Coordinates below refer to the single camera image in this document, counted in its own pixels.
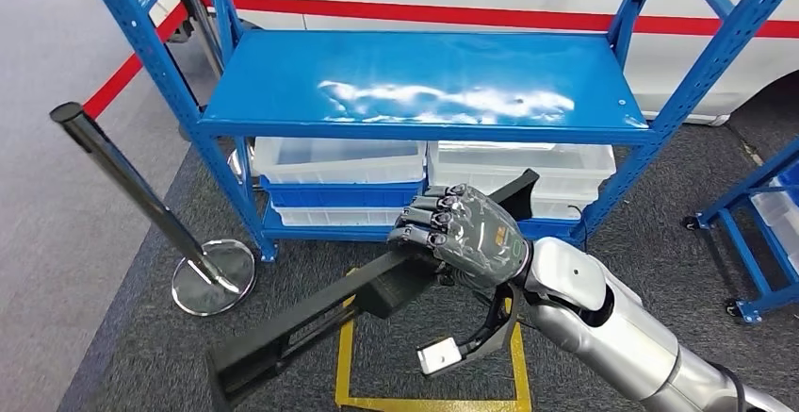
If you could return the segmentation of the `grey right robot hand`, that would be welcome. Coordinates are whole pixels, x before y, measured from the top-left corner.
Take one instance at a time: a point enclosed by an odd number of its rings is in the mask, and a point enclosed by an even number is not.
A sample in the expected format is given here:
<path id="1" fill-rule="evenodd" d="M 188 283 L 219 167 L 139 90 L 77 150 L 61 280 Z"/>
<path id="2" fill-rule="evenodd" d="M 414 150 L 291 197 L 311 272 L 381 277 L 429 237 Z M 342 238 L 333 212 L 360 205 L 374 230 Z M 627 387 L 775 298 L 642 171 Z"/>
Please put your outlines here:
<path id="1" fill-rule="evenodd" d="M 432 186 L 399 214 L 387 243 L 453 269 L 457 282 L 493 288 L 515 278 L 530 260 L 530 243 L 497 202 L 465 184 Z"/>

